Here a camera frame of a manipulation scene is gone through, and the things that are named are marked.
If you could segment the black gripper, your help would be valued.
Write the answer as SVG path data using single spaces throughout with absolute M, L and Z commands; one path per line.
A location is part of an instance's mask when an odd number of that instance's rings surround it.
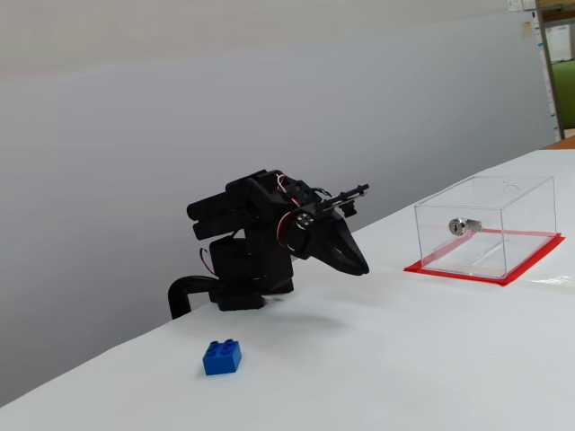
M 277 242 L 300 259 L 314 257 L 341 273 L 359 276 L 369 266 L 344 218 L 318 203 L 284 214 L 277 226 Z

